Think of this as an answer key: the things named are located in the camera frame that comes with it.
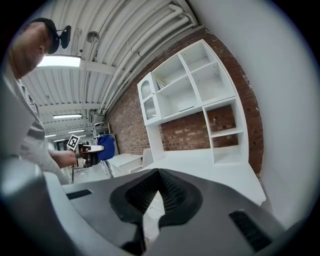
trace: ceiling pipe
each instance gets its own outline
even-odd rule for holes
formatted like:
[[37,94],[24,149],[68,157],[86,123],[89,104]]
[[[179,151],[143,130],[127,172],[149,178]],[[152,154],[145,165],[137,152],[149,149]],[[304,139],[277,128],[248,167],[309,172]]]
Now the ceiling pipe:
[[[144,60],[147,60],[150,56],[152,56],[152,54],[154,54],[160,47],[162,47],[163,45],[165,45],[167,42],[169,42],[171,39],[175,38],[177,35],[181,34],[182,32],[190,29],[191,27],[193,27],[194,24],[189,24],[183,28],[181,28],[180,30],[178,30],[177,32],[175,32],[174,34],[172,34],[171,36],[169,36],[167,39],[165,39],[163,42],[161,42],[159,45],[157,45],[157,47],[155,47],[148,55],[147,57],[144,58]],[[114,101],[117,99],[118,95],[121,93],[121,90],[127,85],[128,81],[130,80],[130,78],[136,74],[137,70],[139,69],[139,67],[144,63],[144,61],[141,61],[141,63],[139,65],[136,66],[136,68],[131,72],[131,74],[127,77],[127,79],[124,81],[124,83],[122,84],[122,86],[120,87],[120,89],[118,90],[118,92],[116,93],[116,95],[112,98],[112,101],[110,102],[110,104],[108,105],[107,109],[108,110],[114,103]]]
[[[171,33],[172,31],[176,30],[177,28],[181,27],[182,25],[186,24],[187,22],[189,22],[189,18],[187,16],[183,16],[182,19],[180,19],[179,21],[177,21],[176,23],[174,23],[173,25],[171,25],[170,27],[168,27],[167,29],[165,29],[163,32],[159,33],[150,43],[148,43],[148,45],[146,45],[145,47],[143,47],[142,51],[140,51],[138,53],[138,55],[133,59],[133,61],[130,63],[130,65],[128,66],[128,68],[126,69],[131,70],[134,65],[157,43],[159,42],[161,39],[163,39],[166,35],[168,35],[169,33]],[[118,80],[117,86],[116,88],[113,90],[112,94],[110,95],[106,107],[103,110],[103,114],[106,113],[109,103],[111,102],[111,100],[113,99],[113,96],[115,95],[117,89],[119,88],[119,86],[122,84],[122,81],[125,79],[126,75],[128,74],[127,71],[124,71],[124,73],[122,74],[122,76],[120,77],[120,79]]]
[[[105,22],[102,25],[102,28],[99,31],[101,38],[105,37],[111,24],[118,17],[118,15],[121,13],[121,11],[126,7],[128,2],[129,2],[128,0],[121,0],[115,4],[111,13],[108,15],[107,19],[105,20]],[[97,44],[95,44],[95,46],[93,47],[92,53],[95,53],[97,51],[97,49],[100,47],[102,42],[103,42],[103,40],[100,40]],[[90,61],[92,61],[94,59],[94,57],[95,57],[95,54],[91,54]]]
[[178,7],[176,5],[173,4],[169,4],[168,7],[172,10],[174,10],[173,13],[169,14],[168,16],[166,16],[164,19],[162,19],[159,23],[157,23],[155,26],[153,26],[147,33],[145,33],[140,40],[132,47],[131,51],[126,55],[126,57],[123,59],[123,61],[121,62],[121,64],[119,65],[117,71],[115,72],[106,92],[105,95],[103,97],[103,100],[101,102],[98,114],[101,114],[101,112],[103,111],[103,113],[106,112],[106,108],[105,110],[103,110],[103,106],[106,103],[107,97],[109,95],[110,90],[113,88],[113,85],[115,83],[115,81],[118,78],[118,75],[120,74],[120,71],[124,68],[124,66],[127,64],[128,60],[132,57],[132,55],[139,49],[139,47],[141,47],[141,45],[151,36],[153,35],[159,28],[161,28],[164,24],[166,24],[168,21],[172,20],[173,18],[181,15],[184,10],[181,7]]
[[[125,35],[125,38],[122,39],[120,41],[120,45],[118,46],[116,52],[111,52],[111,56],[110,56],[110,61],[107,61],[106,63],[109,64],[109,65],[113,65],[113,63],[115,62],[115,59],[116,57],[119,55],[119,52],[122,51],[123,47],[125,46],[125,44],[127,43],[127,41],[129,40],[129,38],[140,28],[140,26],[142,24],[144,24],[146,22],[147,19],[149,19],[151,16],[155,16],[155,14],[160,10],[162,9],[164,6],[168,6],[168,2],[163,2],[161,4],[157,3],[158,4],[157,6],[151,6],[150,9],[148,9],[147,13],[144,15],[142,14],[143,16],[143,19],[141,19],[139,21],[139,23],[137,25],[134,26],[133,29],[130,29],[129,31],[124,31],[123,34]],[[167,10],[168,13],[165,13],[164,16],[167,16],[168,14],[171,13],[170,9]]]
[[137,12],[137,10],[140,9],[141,6],[145,5],[146,1],[147,0],[136,0],[137,4],[132,2],[134,4],[134,8],[132,8],[130,12],[125,15],[125,18],[123,18],[120,23],[116,23],[117,26],[113,25],[112,28],[114,29],[114,31],[110,32],[110,36],[108,36],[108,42],[106,46],[103,47],[103,52],[101,54],[102,58],[100,59],[101,62],[103,61],[107,52],[109,51],[109,48],[112,42],[115,40],[115,37],[118,35],[118,32],[122,29],[126,22]]

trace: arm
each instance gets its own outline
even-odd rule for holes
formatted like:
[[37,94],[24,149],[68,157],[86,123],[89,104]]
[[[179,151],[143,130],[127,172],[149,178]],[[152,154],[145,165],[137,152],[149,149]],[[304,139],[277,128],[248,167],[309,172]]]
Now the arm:
[[76,155],[71,150],[51,150],[48,149],[51,158],[58,164],[59,168],[65,168],[77,163]]

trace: white wall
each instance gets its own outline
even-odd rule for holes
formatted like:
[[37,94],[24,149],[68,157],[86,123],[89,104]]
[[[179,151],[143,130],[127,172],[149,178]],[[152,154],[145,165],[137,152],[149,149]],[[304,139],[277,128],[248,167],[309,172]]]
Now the white wall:
[[234,54],[255,92],[264,136],[262,183],[290,227],[308,212],[319,181],[320,83],[307,46],[266,1],[189,0]]

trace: black vent slot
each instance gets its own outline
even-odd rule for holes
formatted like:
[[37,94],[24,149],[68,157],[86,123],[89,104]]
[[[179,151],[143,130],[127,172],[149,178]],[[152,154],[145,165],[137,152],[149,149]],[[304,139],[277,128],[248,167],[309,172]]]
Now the black vent slot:
[[92,193],[88,189],[85,189],[85,190],[80,190],[77,192],[66,194],[66,196],[69,198],[69,200],[72,200],[72,199],[81,198],[90,194]]
[[262,250],[272,243],[271,239],[249,218],[249,216],[243,210],[234,211],[230,213],[229,216],[255,252]]

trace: white table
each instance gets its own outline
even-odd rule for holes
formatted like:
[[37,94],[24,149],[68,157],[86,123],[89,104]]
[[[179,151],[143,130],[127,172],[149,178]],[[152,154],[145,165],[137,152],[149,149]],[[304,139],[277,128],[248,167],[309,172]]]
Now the white table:
[[249,163],[215,164],[208,149],[165,151],[158,160],[140,171],[164,168],[186,173],[229,186],[260,206],[265,193]]
[[115,177],[130,174],[130,172],[142,165],[142,155],[119,154],[107,160]]

